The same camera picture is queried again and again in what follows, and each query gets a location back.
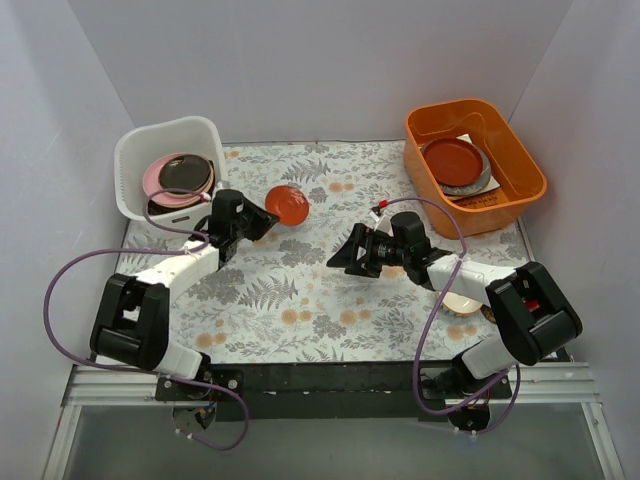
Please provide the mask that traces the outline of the small red plate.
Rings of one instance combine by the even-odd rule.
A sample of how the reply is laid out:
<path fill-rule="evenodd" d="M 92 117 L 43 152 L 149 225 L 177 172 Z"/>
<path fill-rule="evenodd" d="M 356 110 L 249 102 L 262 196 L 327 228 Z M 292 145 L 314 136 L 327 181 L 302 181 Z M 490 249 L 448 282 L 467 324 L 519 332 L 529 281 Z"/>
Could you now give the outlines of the small red plate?
<path fill-rule="evenodd" d="M 277 215 L 281 224 L 298 226 L 307 219 L 310 203 L 300 189 L 280 185 L 267 193 L 265 209 L 269 213 Z"/>

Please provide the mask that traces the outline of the brown glass bowl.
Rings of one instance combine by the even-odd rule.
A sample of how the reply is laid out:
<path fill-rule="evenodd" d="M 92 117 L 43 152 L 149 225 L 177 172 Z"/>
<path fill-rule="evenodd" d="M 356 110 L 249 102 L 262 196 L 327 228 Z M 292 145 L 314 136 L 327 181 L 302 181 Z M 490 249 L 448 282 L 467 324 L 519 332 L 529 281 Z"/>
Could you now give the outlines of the brown glass bowl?
<path fill-rule="evenodd" d="M 158 181 L 163 189 L 197 191 L 212 178 L 211 163 L 192 154 L 179 155 L 161 167 Z"/>

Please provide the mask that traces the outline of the pink round plate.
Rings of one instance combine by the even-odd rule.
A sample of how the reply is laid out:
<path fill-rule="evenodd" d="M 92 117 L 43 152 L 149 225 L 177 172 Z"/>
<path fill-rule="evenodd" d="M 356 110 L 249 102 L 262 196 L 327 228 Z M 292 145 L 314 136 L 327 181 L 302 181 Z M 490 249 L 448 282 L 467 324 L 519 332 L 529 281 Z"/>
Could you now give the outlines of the pink round plate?
<path fill-rule="evenodd" d="M 181 189 L 163 189 L 160 186 L 158 181 L 158 174 L 161 167 L 164 166 L 170 159 L 184 154 L 186 153 L 171 154 L 156 160 L 143 175 L 142 187 L 144 192 L 148 196 L 160 190 L 165 190 L 165 193 L 160 193 L 154 196 L 152 199 L 152 201 L 156 205 L 159 205 L 162 208 L 177 210 L 190 207 L 202 200 L 202 198 L 199 196 L 199 193 L 209 191 L 214 185 L 215 169 L 213 163 L 207 159 L 211 163 L 213 176 L 205 187 L 202 187 L 197 191 L 188 191 Z"/>

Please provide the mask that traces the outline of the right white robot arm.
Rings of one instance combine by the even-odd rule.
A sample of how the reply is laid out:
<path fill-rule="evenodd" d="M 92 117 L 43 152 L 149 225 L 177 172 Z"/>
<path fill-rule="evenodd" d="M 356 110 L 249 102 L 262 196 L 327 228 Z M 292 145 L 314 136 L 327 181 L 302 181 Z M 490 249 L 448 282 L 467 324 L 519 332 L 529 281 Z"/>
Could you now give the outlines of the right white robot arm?
<path fill-rule="evenodd" d="M 409 280 L 429 291 L 453 293 L 488 307 L 497 334 L 457 354 L 449 369 L 432 380 L 441 391 L 475 397 L 495 374 L 517 364 L 533 366 L 583 331 L 570 302 L 540 263 L 517 268 L 464 261 L 432 246 L 414 212 L 390 220 L 390 232 L 354 225 L 330 268 L 377 278 L 385 266 L 400 266 Z"/>

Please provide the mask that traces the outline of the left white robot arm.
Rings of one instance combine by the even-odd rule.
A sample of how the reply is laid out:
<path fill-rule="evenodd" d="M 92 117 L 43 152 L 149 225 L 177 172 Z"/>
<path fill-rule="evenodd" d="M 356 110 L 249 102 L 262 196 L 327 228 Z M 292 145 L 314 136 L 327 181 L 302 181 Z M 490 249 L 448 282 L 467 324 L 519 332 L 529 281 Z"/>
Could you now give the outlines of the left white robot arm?
<path fill-rule="evenodd" d="M 210 213 L 193 230 L 168 229 L 188 237 L 181 249 L 165 252 L 164 260 L 141 272 L 107 280 L 89 342 L 97 356 L 178 379 L 193 400 L 212 390 L 210 359 L 170 338 L 170 308 L 226 266 L 240 241 L 262 239 L 280 220 L 237 190 L 219 190 L 207 200 Z"/>

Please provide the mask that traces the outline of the grey plate in orange bin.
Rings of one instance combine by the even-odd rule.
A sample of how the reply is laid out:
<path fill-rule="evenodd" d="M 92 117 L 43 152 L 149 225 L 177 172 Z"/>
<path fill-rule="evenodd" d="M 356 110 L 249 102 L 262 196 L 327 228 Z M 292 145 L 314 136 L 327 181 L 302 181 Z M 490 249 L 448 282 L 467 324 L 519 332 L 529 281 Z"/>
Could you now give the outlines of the grey plate in orange bin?
<path fill-rule="evenodd" d="M 431 141 L 421 148 L 421 154 L 446 195 L 473 195 L 490 181 L 492 173 L 487 155 L 463 139 L 441 138 Z"/>

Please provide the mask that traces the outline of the red plate in orange bin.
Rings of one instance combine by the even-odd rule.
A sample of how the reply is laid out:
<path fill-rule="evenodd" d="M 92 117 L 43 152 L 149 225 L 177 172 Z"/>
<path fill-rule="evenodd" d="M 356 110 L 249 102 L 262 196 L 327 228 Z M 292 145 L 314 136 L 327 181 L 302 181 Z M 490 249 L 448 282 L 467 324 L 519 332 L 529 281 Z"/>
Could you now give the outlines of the red plate in orange bin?
<path fill-rule="evenodd" d="M 457 138 L 432 141 L 423 148 L 422 156 L 435 180 L 451 187 L 474 183 L 484 168 L 479 150 Z"/>

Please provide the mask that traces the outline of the square board in orange bin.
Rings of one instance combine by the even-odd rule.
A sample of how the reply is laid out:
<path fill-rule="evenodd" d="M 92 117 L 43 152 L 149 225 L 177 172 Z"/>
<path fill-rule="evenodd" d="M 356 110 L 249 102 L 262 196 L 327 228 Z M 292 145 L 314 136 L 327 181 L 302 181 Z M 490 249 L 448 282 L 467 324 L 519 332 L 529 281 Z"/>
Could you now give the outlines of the square board in orange bin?
<path fill-rule="evenodd" d="M 457 139 L 469 143 L 480 154 L 483 169 L 478 179 L 471 184 L 462 187 L 441 185 L 442 192 L 449 200 L 465 208 L 495 205 L 497 202 L 496 192 L 500 187 L 500 183 L 493 176 L 488 156 L 472 142 L 469 134 L 460 135 Z"/>

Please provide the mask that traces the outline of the orange plastic bin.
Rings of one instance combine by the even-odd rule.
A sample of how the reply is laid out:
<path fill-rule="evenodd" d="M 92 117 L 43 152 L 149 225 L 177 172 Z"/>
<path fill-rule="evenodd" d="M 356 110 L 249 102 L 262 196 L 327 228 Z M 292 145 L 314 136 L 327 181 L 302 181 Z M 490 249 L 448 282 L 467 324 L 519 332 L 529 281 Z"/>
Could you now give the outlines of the orange plastic bin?
<path fill-rule="evenodd" d="M 465 236 L 503 229 L 546 192 L 547 180 L 496 107 L 467 98 L 421 106 L 405 120 L 405 169 L 418 196 L 452 214 Z M 488 156 L 500 183 L 496 204 L 465 208 L 449 200 L 426 166 L 421 148 L 433 140 L 469 134 Z"/>

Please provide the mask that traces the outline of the white small bowl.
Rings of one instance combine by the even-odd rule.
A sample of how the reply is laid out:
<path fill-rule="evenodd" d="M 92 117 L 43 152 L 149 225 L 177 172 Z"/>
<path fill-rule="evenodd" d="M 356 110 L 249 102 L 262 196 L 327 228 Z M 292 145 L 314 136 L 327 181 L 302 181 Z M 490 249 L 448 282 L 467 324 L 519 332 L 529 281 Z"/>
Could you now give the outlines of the white small bowl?
<path fill-rule="evenodd" d="M 451 292 L 445 295 L 443 305 L 453 314 L 460 316 L 472 315 L 483 306 L 481 302 Z"/>

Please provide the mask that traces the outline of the floral table mat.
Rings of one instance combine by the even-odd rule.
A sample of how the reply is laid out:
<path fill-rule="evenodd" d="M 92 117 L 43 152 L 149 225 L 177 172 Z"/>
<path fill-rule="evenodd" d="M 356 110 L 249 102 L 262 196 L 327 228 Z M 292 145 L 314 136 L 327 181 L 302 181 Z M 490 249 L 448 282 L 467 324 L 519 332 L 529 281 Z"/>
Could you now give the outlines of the floral table mat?
<path fill-rule="evenodd" d="M 370 208 L 419 212 L 402 142 L 275 144 L 225 149 L 230 184 L 255 203 L 278 185 L 310 203 L 299 226 L 242 242 L 220 272 L 172 306 L 170 334 L 217 363 L 449 359 L 496 334 L 481 313 L 435 308 L 399 267 L 376 279 L 326 266 Z"/>

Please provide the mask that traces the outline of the black metal base rail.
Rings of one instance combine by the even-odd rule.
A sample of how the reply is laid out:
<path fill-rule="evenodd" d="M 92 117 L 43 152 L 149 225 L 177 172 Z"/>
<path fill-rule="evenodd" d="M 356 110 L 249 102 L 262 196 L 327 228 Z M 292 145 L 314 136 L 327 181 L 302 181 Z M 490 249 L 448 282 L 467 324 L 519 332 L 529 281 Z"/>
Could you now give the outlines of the black metal base rail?
<path fill-rule="evenodd" d="M 401 362 L 226 364 L 212 369 L 214 384 L 246 402 L 258 419 L 413 418 L 445 421 L 416 404 L 412 365 Z M 579 404 L 599 395 L 586 364 L 543 361 L 522 367 L 491 389 L 481 408 L 520 404 Z M 242 410 L 226 394 L 183 385 L 166 376 L 79 367 L 71 375 L 68 406 L 173 407 L 194 415 L 211 406 L 220 422 L 239 421 Z"/>

